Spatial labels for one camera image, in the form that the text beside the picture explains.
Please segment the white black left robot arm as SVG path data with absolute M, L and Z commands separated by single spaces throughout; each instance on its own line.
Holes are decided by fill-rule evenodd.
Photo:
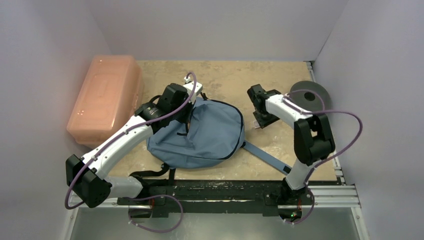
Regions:
M 90 208 L 109 198 L 130 198 L 138 205 L 146 203 L 149 191 L 134 176 L 111 177 L 112 168 L 134 147 L 157 133 L 170 122 L 184 122 L 193 109 L 201 83 L 184 85 L 171 83 L 161 95 L 142 104 L 116 133 L 82 157 L 71 155 L 65 162 L 66 182 L 69 186 L 65 207 L 74 192 Z

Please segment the blue grey backpack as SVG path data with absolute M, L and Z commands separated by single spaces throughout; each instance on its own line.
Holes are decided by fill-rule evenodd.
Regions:
M 189 120 L 190 123 L 173 120 L 147 139 L 147 150 L 162 161 L 160 171 L 135 171 L 131 176 L 140 180 L 169 172 L 172 182 L 176 168 L 214 167 L 233 157 L 241 148 L 279 172 L 290 173 L 290 166 L 246 140 L 244 118 L 235 106 L 199 97 Z

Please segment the small red white card box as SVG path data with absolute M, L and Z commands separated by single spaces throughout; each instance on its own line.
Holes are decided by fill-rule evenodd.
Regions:
M 260 128 L 260 125 L 259 125 L 259 123 L 257 121 L 254 121 L 253 122 L 253 125 L 254 125 L 254 128 L 255 129 Z

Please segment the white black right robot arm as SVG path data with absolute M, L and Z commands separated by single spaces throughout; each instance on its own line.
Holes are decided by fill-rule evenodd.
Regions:
M 312 113 L 291 102 L 289 94 L 275 89 L 264 90 L 260 84 L 251 86 L 247 94 L 253 103 L 253 115 L 260 128 L 281 120 L 293 129 L 296 160 L 283 179 L 280 191 L 282 200 L 292 204 L 306 189 L 313 168 L 335 150 L 329 119 L 324 113 Z

